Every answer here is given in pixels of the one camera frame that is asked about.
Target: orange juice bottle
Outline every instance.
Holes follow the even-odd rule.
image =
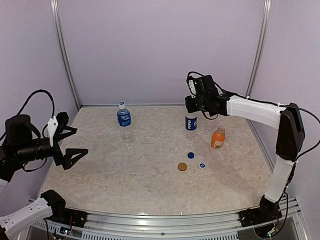
[[[226,139],[225,128],[220,126],[217,130],[213,133],[211,138],[211,147],[214,149],[220,149],[224,144]]]

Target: white wall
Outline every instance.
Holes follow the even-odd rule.
[[[50,1],[0,1],[0,135],[5,121],[16,115],[27,97],[45,89],[53,95],[56,113],[77,112],[67,84],[55,34]],[[43,93],[30,101],[23,114],[41,131],[51,116],[51,102]],[[19,170],[0,196],[0,216],[36,198],[51,160],[40,170]],[[29,163],[35,168],[41,161]]]
[[[189,71],[244,94],[263,8],[263,0],[59,1],[82,104],[182,104]]]
[[[320,1],[274,0],[253,98],[297,103],[320,116]],[[302,113],[303,149],[320,138],[320,126]],[[254,124],[273,158],[277,133]],[[320,236],[320,148],[301,157],[289,189],[296,196],[312,240]]]

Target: dark blue bottle cap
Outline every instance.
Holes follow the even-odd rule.
[[[188,153],[188,158],[193,159],[195,157],[195,154],[193,152]]]

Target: brown bottle cap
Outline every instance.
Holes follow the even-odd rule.
[[[182,172],[187,170],[187,164],[185,164],[184,162],[180,162],[178,165],[178,169]]]

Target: white and blue bottle cap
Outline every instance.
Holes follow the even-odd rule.
[[[119,109],[125,109],[126,108],[126,103],[124,101],[119,102]]]

